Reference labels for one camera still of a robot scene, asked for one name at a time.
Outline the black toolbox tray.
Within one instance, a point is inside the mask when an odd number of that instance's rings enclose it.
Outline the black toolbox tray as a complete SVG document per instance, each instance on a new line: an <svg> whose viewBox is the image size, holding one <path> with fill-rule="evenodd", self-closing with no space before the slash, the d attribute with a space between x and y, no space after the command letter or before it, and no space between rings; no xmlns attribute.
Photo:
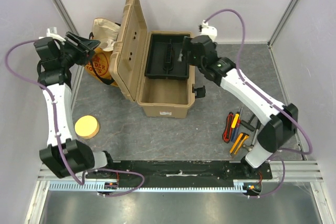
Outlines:
<svg viewBox="0 0 336 224"><path fill-rule="evenodd" d="M152 33L144 75L149 79L186 80L189 66L179 55L187 33Z"/></svg>

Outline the tan plastic toolbox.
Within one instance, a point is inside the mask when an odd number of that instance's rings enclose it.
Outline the tan plastic toolbox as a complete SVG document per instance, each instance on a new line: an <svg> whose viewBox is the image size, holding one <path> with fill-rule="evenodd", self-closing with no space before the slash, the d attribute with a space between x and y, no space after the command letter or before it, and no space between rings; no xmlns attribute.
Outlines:
<svg viewBox="0 0 336 224"><path fill-rule="evenodd" d="M190 31L148 31L140 0L126 0L109 72L124 97L149 117L184 119L197 97L195 67L179 54Z"/></svg>

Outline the yellow handled pliers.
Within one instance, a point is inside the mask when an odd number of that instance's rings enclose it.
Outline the yellow handled pliers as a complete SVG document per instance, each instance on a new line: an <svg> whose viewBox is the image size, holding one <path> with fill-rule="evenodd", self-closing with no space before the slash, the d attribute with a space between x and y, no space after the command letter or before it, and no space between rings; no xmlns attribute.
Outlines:
<svg viewBox="0 0 336 224"><path fill-rule="evenodd" d="M235 113L234 117L233 117L233 121L232 121L232 124L231 124L231 128L232 129L235 129L237 124L238 124L238 121L239 121L239 118L240 118L240 115L241 115L241 112L243 110L243 107L240 106L238 111Z"/></svg>

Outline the red black pliers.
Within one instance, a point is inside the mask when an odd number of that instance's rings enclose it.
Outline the red black pliers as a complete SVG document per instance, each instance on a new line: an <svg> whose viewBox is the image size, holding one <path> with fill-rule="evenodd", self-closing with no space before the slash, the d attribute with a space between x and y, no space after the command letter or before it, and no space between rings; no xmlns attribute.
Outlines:
<svg viewBox="0 0 336 224"><path fill-rule="evenodd" d="M232 136L232 123L233 123L233 119L234 119L234 114L233 112L229 112L227 118L226 118L226 124L225 124L225 129L224 132L222 134L222 139L225 143L229 143L231 136Z"/></svg>

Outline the blue red screwdriver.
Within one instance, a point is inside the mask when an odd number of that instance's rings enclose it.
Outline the blue red screwdriver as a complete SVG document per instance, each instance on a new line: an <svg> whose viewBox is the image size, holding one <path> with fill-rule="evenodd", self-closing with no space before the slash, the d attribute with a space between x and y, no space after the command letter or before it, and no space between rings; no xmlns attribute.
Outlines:
<svg viewBox="0 0 336 224"><path fill-rule="evenodd" d="M231 139L230 139L231 142L234 142L234 141L235 141L236 136L237 136L237 133L238 133L238 131L239 131L239 126L240 126L240 121L238 121L238 122L236 123L235 128L233 129L232 136L231 136Z"/></svg>

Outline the black rubber mallet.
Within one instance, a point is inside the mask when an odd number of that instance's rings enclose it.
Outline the black rubber mallet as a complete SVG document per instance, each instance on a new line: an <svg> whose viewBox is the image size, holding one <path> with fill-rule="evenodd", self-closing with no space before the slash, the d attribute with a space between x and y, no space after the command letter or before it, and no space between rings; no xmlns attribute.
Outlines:
<svg viewBox="0 0 336 224"><path fill-rule="evenodd" d="M251 118L249 119L249 121L245 121L245 120L241 120L240 121L240 124L243 126L243 127L245 127L246 129L248 129L248 130L250 130L250 131L252 131L252 132L254 132L256 129L260 129L260 126L261 126L261 122L259 121L259 120L257 120L257 125L254 127L254 126L252 126L252 121L253 121L253 119L255 118L256 116L253 114L252 116L251 116Z"/></svg>

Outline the yellow black utility knife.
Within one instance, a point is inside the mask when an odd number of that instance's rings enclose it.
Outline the yellow black utility knife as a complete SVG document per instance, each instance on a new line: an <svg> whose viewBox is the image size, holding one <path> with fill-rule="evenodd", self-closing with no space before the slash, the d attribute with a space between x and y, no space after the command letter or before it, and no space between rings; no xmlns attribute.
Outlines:
<svg viewBox="0 0 336 224"><path fill-rule="evenodd" d="M231 156L236 155L248 138L249 134L240 133L229 151L230 155Z"/></svg>

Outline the steel claw hammer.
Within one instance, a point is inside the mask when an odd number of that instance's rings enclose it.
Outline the steel claw hammer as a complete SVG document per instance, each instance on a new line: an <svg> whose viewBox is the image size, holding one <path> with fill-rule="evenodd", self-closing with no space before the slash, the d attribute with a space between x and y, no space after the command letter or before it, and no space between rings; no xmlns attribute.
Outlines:
<svg viewBox="0 0 336 224"><path fill-rule="evenodd" d="M260 127L261 127L261 122L258 120L257 125L256 125L256 129L255 129L255 133L254 133L254 137L253 137L253 140L252 140L251 144L250 145L243 144L243 148L246 149L249 152L255 146L255 143L256 143L256 140L257 140L257 135L259 133Z"/></svg>

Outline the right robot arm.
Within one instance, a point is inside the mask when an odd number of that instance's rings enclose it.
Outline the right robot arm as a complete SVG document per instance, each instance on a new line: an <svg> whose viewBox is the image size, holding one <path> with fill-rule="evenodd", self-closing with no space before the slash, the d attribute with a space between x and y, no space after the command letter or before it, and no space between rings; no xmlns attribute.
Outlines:
<svg viewBox="0 0 336 224"><path fill-rule="evenodd" d="M259 167L295 135L298 108L273 99L238 71L233 61L218 57L216 43L208 35L185 37L181 57L189 65L196 66L207 80L238 98L263 125L255 146L240 166L245 178L254 178Z"/></svg>

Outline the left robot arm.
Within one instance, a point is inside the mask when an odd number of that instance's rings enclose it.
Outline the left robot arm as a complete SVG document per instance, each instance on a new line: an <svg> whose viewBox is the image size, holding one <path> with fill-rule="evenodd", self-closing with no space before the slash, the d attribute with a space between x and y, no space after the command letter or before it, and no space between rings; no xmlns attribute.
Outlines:
<svg viewBox="0 0 336 224"><path fill-rule="evenodd" d="M97 169L104 178L115 174L111 156L92 149L77 140L71 112L71 67L84 66L92 59L100 41L67 32L64 37L55 28L48 28L45 37L34 42L40 61L38 84L43 90L48 113L47 147L39 157L55 176L64 178Z"/></svg>

